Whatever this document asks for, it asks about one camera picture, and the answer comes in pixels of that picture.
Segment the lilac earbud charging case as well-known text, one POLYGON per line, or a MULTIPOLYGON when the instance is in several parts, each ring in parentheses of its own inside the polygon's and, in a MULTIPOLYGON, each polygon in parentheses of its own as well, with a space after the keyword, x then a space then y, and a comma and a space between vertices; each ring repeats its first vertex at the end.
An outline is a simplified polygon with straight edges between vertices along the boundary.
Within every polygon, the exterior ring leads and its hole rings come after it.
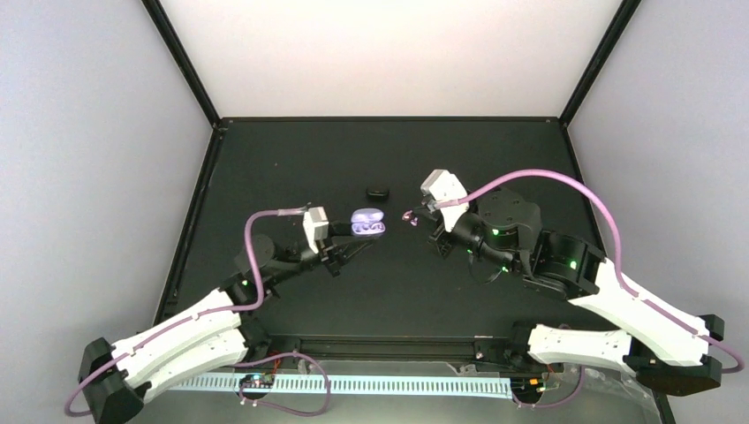
POLYGON ((351 215, 351 232, 354 236, 381 236, 386 231, 385 214, 378 208, 359 208, 351 215))

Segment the black earbud charging case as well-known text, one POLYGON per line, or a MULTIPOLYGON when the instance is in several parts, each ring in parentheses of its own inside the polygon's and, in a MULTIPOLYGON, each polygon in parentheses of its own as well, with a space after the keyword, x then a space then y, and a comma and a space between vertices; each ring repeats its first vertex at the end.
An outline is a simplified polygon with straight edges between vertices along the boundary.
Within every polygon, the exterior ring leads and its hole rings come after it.
POLYGON ((386 202, 390 198, 390 189, 383 185, 368 185, 365 195, 369 201, 386 202))

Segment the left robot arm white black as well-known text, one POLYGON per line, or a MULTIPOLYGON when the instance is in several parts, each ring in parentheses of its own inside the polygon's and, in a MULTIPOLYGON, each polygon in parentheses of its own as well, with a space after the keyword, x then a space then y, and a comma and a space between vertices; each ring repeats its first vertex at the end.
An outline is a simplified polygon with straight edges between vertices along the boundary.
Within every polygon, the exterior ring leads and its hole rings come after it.
POLYGON ((347 222, 331 222, 323 208, 271 209, 252 214, 244 228, 238 272, 197 303, 134 336, 100 337, 84 349, 78 387, 64 405, 70 417, 126 423, 166 390, 220 367, 275 366, 286 358, 312 363, 299 352, 273 352, 255 313, 276 286, 324 267, 332 276, 386 231, 382 213, 359 209, 347 222), (302 216, 301 246, 282 248, 253 233, 264 217, 302 216), (87 409, 72 408, 77 395, 87 409))

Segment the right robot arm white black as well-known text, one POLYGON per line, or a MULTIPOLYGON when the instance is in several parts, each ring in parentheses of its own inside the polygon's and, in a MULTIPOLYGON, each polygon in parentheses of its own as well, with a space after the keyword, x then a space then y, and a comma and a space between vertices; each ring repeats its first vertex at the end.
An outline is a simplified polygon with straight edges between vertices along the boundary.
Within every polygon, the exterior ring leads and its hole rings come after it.
POLYGON ((636 284, 621 288, 613 262, 600 249, 544 229, 540 208, 509 189, 444 209, 436 203, 463 194, 462 185, 420 190, 423 200, 414 214, 434 225, 430 240, 441 256, 461 246, 470 261, 491 263, 497 275, 519 276, 526 288, 612 324, 610 330, 589 330, 518 322, 503 345, 510 367, 524 372, 556 363, 604 368, 677 397, 721 385, 721 362, 708 352, 709 339, 723 337, 718 316, 678 312, 636 284))

